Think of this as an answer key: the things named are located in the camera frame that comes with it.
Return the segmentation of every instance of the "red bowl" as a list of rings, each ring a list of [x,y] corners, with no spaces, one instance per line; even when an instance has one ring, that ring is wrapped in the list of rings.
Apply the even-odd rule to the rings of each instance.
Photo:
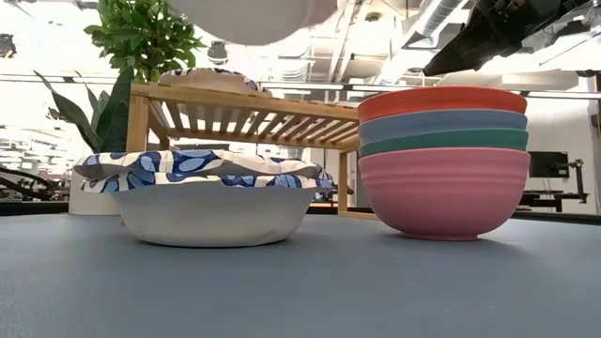
[[[405,236],[474,240],[516,211],[530,155],[497,148],[394,151],[359,160],[374,213]]]
[[[390,115],[448,109],[500,109],[526,113],[526,99],[490,87],[430,86],[380,94],[357,108],[361,123]]]

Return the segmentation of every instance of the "blue bowl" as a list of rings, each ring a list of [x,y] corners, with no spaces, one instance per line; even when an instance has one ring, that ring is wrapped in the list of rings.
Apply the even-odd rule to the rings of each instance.
[[[528,118],[492,109],[439,110],[378,118],[359,126],[362,145],[426,132],[507,128],[525,130]]]

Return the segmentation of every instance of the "pink bowl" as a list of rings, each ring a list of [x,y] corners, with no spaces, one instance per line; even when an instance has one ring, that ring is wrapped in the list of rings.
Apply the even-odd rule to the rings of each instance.
[[[519,204],[530,165],[524,151],[430,148],[359,160],[376,215],[407,237],[475,240],[505,223]]]

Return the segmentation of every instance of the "potted plant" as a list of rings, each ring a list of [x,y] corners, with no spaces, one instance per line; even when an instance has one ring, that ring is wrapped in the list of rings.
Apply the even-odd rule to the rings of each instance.
[[[193,50],[207,47],[194,37],[194,25],[166,0],[100,0],[101,25],[84,31],[111,56],[112,68],[135,69],[137,81],[156,82],[168,70],[195,67]]]
[[[131,81],[156,82],[163,72],[181,68],[182,64],[195,67],[193,50],[206,46],[194,37],[193,24],[175,13],[166,0],[100,0],[98,12],[101,25],[90,25],[85,32],[95,46],[102,48],[100,57],[111,56],[109,63],[120,74],[111,95],[103,91],[97,98],[86,86],[94,111],[91,121],[75,103],[38,76],[51,90],[59,114],[77,126],[93,152],[123,152]],[[110,197],[82,192],[82,181],[77,173],[71,176],[69,213],[118,214]]]
[[[133,68],[125,68],[116,79],[111,95],[102,91],[99,97],[87,87],[87,96],[92,105],[92,118],[88,120],[84,111],[73,101],[57,93],[46,79],[37,76],[52,92],[58,113],[74,124],[92,152],[125,151],[128,135],[128,116]],[[73,172],[69,192],[69,213],[76,215],[117,215],[119,210],[113,199],[100,193],[82,192],[79,188],[83,178]]]

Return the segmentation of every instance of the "green bowl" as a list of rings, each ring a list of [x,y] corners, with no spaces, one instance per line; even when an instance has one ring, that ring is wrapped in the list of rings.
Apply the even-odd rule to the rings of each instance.
[[[433,147],[495,147],[526,150],[528,132],[517,129],[436,131],[372,142],[359,148],[359,156]]]

